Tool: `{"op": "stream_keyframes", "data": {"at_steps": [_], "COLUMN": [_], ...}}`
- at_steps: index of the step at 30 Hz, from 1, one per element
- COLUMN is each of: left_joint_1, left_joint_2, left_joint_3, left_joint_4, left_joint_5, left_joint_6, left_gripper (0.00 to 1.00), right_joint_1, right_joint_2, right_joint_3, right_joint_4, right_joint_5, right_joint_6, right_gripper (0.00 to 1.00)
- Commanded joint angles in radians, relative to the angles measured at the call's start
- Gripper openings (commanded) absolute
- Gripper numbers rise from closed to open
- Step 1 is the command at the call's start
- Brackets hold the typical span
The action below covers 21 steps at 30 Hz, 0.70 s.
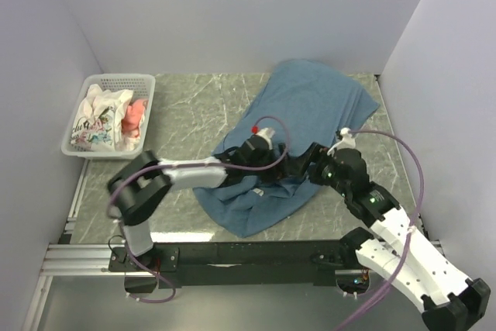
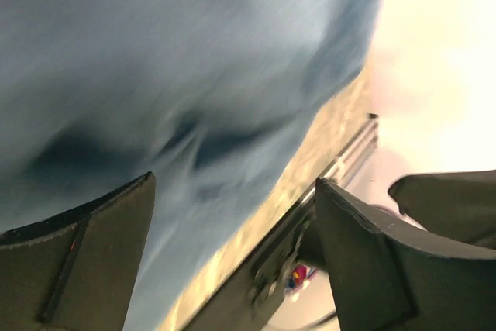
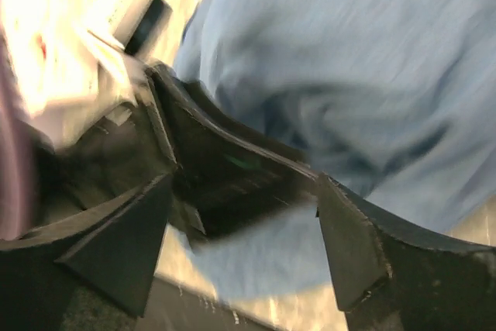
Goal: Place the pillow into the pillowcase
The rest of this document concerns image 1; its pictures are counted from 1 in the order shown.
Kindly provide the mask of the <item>blue pillowcase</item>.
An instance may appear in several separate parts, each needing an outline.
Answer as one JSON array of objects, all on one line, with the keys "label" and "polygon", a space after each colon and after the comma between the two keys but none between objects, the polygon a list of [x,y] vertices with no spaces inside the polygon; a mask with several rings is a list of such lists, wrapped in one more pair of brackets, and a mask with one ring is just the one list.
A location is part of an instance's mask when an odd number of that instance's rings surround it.
[{"label": "blue pillowcase", "polygon": [[[292,156],[302,155],[314,142],[329,146],[337,130],[359,129],[379,108],[369,92],[373,83],[371,74],[347,76],[317,61],[280,63],[215,151],[241,145],[258,119],[274,128],[274,142],[287,143]],[[245,238],[286,219],[318,190],[309,181],[285,179],[268,184],[247,176],[227,188],[193,192],[215,223]]]}]

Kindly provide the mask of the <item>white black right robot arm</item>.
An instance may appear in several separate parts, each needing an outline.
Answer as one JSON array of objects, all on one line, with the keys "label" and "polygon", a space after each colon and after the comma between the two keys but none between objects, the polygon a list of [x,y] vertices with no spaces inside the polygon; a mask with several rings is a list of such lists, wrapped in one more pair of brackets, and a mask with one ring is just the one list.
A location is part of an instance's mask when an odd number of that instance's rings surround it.
[{"label": "white black right robot arm", "polygon": [[415,305],[430,330],[469,330],[484,317],[490,287],[431,244],[394,196],[370,179],[360,151],[312,143],[294,161],[297,174],[333,188],[364,224],[339,241],[344,265],[379,274]]}]

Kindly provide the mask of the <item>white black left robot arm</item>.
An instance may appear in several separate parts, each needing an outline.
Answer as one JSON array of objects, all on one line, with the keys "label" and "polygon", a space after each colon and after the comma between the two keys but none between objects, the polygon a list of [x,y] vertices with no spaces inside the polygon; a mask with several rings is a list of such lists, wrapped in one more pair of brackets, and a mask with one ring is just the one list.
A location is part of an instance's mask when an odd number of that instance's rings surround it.
[{"label": "white black left robot arm", "polygon": [[110,179],[108,215],[118,220],[126,241],[127,260],[139,271],[158,263],[149,218],[167,193],[189,188],[225,188],[248,176],[276,180],[277,167],[288,155],[284,143],[274,149],[268,135],[252,135],[239,147],[203,160],[159,160],[147,151]]}]

